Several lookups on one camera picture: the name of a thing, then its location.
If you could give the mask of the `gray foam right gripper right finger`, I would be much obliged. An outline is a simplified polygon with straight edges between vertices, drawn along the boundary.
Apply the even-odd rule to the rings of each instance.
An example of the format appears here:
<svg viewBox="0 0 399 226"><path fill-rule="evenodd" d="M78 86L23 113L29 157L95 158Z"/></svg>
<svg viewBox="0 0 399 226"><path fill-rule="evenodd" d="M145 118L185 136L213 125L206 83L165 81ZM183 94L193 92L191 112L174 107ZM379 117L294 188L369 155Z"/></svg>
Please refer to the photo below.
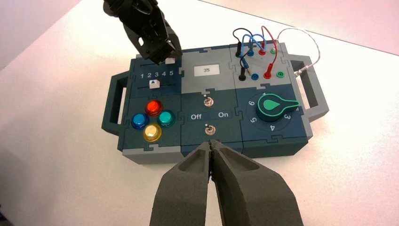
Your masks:
<svg viewBox="0 0 399 226"><path fill-rule="evenodd" d="M224 226L302 226L294 193L283 177L211 140L212 181Z"/></svg>

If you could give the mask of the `gray foam right gripper left finger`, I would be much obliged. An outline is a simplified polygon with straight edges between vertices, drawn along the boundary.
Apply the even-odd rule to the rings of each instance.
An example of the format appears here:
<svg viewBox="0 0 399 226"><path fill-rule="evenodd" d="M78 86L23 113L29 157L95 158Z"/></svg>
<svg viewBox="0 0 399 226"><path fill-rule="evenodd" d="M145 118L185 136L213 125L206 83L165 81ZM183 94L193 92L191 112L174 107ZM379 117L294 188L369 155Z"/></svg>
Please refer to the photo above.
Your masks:
<svg viewBox="0 0 399 226"><path fill-rule="evenodd" d="M162 176L151 226L205 225L210 153L209 142L204 142Z"/></svg>

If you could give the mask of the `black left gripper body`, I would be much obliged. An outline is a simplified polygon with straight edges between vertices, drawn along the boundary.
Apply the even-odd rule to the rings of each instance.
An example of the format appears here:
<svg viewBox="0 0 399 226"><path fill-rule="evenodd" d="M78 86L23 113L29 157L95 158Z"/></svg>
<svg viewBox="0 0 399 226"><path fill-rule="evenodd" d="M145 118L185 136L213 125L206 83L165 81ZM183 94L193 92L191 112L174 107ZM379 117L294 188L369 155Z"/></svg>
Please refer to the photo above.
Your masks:
<svg viewBox="0 0 399 226"><path fill-rule="evenodd" d="M168 39L163 12L155 0L105 0L107 12L144 40Z"/></svg>

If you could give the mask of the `finger of the gray foam left gripper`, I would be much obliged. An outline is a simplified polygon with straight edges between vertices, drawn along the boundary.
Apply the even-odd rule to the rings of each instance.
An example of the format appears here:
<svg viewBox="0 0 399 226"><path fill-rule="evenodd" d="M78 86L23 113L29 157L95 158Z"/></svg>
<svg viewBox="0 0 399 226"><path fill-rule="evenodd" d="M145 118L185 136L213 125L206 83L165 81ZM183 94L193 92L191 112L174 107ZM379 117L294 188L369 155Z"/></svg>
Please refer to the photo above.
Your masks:
<svg viewBox="0 0 399 226"><path fill-rule="evenodd" d="M167 42L164 39L153 39L141 37L124 25L128 39L132 42L139 54L144 59L149 59L156 64L167 58Z"/></svg>
<svg viewBox="0 0 399 226"><path fill-rule="evenodd" d="M169 23L158 22L157 32L157 58L179 58L182 55L180 41Z"/></svg>

